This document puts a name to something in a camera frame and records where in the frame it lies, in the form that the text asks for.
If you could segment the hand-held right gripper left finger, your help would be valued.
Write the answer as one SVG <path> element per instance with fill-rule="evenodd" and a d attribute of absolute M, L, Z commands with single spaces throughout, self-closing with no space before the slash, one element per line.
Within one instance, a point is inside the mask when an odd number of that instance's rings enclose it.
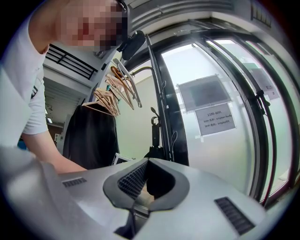
<path fill-rule="evenodd" d="M 0 187 L 22 224 L 44 240 L 150 240 L 137 231 L 134 203 L 150 176 L 150 159 L 57 174 L 18 147 L 0 146 Z"/>

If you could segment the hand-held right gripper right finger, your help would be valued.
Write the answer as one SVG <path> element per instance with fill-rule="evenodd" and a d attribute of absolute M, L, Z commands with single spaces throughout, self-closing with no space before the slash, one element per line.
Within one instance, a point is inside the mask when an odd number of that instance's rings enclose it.
<path fill-rule="evenodd" d="M 138 240 L 263 240 L 295 196 L 295 192 L 290 192 L 266 210 L 256 200 L 211 173 L 174 162 L 159 162 L 182 172 L 189 181 L 189 192 L 176 208 L 150 213 L 138 232 Z M 215 203 L 222 197 L 228 197 L 255 227 L 239 235 Z"/>

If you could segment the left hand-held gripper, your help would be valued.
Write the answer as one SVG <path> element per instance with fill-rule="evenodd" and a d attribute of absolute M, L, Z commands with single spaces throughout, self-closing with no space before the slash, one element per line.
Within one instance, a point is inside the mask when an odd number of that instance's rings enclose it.
<path fill-rule="evenodd" d="M 128 161 L 132 161 L 132 160 L 135 160 L 135 158 L 130 158 L 130 157 L 124 156 L 122 154 L 115 153 L 115 156 L 114 156 L 113 161 L 112 161 L 112 165 L 117 165 L 117 164 L 120 164 L 120 163 L 125 163 L 125 162 L 128 162 Z"/>

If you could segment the black stand pole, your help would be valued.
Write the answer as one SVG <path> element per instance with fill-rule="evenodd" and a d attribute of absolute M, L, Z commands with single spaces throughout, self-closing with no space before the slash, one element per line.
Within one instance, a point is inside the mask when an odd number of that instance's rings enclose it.
<path fill-rule="evenodd" d="M 163 147 L 166 160 L 175 162 L 174 144 L 178 138 L 178 132 L 172 129 L 169 118 L 169 106 L 166 101 L 165 87 L 166 81 L 162 80 L 159 66 L 156 60 L 155 53 L 152 48 L 152 43 L 148 34 L 146 34 L 146 43 L 149 51 L 150 61 L 154 70 L 154 83 L 156 84 L 157 105 L 160 116 L 160 125 L 162 131 Z"/>

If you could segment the person's left forearm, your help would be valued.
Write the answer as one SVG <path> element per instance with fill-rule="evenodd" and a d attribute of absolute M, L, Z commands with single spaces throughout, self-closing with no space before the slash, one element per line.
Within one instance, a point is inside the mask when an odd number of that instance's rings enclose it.
<path fill-rule="evenodd" d="M 38 160 L 52 164 L 57 173 L 73 173 L 86 170 L 59 153 L 49 131 L 34 135 L 22 134 L 22 138 L 29 151 Z"/>

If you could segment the black garment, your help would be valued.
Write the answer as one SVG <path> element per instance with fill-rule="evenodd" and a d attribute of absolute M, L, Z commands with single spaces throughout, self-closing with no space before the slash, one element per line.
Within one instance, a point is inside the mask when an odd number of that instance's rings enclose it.
<path fill-rule="evenodd" d="M 110 166 L 119 153 L 115 117 L 102 106 L 77 106 L 68 123 L 63 156 L 91 170 Z"/>

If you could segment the row of wooden hangers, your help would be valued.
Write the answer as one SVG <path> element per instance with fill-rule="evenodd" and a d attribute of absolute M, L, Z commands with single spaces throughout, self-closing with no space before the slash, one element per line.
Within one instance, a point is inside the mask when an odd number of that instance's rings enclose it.
<path fill-rule="evenodd" d="M 110 73 L 105 77 L 105 83 L 106 89 L 96 88 L 93 91 L 95 101 L 83 103 L 83 107 L 114 117 L 120 115 L 119 102 L 121 100 L 128 104 L 131 109 L 134 109 L 133 92 L 117 67 L 111 67 Z"/>

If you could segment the white plastic hanger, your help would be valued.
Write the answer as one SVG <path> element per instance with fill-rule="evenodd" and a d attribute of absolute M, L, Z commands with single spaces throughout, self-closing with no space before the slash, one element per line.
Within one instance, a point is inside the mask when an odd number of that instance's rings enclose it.
<path fill-rule="evenodd" d="M 132 90 L 133 99 L 137 101 L 137 105 L 139 108 L 142 108 L 142 103 L 140 101 L 135 82 L 133 80 L 133 76 L 128 72 L 128 70 L 124 67 L 124 65 L 117 58 L 113 59 L 114 64 L 117 66 L 118 70 L 123 76 L 123 79 L 128 82 L 128 86 Z"/>

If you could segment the white paper sign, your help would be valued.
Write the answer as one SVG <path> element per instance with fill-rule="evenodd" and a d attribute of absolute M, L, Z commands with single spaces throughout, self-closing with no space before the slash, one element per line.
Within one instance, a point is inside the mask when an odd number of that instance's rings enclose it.
<path fill-rule="evenodd" d="M 228 104 L 215 105 L 195 111 L 200 135 L 211 135 L 236 128 Z"/>

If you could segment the dark printed sheet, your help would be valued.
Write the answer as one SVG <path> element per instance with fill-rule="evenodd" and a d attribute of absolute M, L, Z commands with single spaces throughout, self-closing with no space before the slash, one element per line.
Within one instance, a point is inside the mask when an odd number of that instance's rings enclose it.
<path fill-rule="evenodd" d="M 176 92 L 182 101 L 180 108 L 186 112 L 229 103 L 232 100 L 218 75 L 178 84 Z"/>

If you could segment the black balcony railing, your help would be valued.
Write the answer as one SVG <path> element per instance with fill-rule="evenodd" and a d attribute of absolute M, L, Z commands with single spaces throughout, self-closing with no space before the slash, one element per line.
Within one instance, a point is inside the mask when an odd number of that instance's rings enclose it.
<path fill-rule="evenodd" d="M 94 73 L 98 72 L 97 69 L 95 69 L 88 63 L 52 44 L 50 44 L 49 46 L 46 58 L 58 65 L 71 70 L 72 72 L 79 74 L 80 76 L 88 80 L 92 78 Z"/>

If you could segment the person's white shirt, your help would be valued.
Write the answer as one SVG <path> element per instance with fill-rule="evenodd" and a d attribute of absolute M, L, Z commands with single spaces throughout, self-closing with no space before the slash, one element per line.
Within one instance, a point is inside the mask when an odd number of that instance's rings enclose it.
<path fill-rule="evenodd" d="M 45 119 L 43 63 L 49 46 L 38 50 L 30 37 L 32 13 L 21 24 L 0 61 L 0 146 L 17 145 L 24 137 L 38 154 L 50 140 Z"/>

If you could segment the grey printed sheet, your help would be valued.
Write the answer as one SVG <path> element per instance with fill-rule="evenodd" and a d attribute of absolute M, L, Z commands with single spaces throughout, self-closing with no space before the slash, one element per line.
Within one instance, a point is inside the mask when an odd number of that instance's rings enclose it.
<path fill-rule="evenodd" d="M 247 70 L 254 77 L 259 87 L 263 90 L 264 94 L 269 97 L 270 100 L 280 98 L 280 95 L 273 84 L 272 80 L 267 75 L 266 71 L 256 65 L 255 63 L 243 63 Z"/>

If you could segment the curved clothes rail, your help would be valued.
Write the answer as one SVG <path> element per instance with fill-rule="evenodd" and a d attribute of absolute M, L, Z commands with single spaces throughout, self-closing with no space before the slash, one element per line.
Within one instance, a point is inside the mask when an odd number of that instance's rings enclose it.
<path fill-rule="evenodd" d="M 155 75 L 155 70 L 154 70 L 154 68 L 153 68 L 153 67 L 149 67 L 149 66 L 141 67 L 141 68 L 139 68 L 138 70 L 133 71 L 133 72 L 131 73 L 131 75 L 132 75 L 132 76 L 135 76 L 135 75 L 137 75 L 138 73 L 140 73 L 140 72 L 142 72 L 142 71 L 145 71 L 145 70 L 150 70 L 150 71 L 151 71 L 151 76 Z"/>

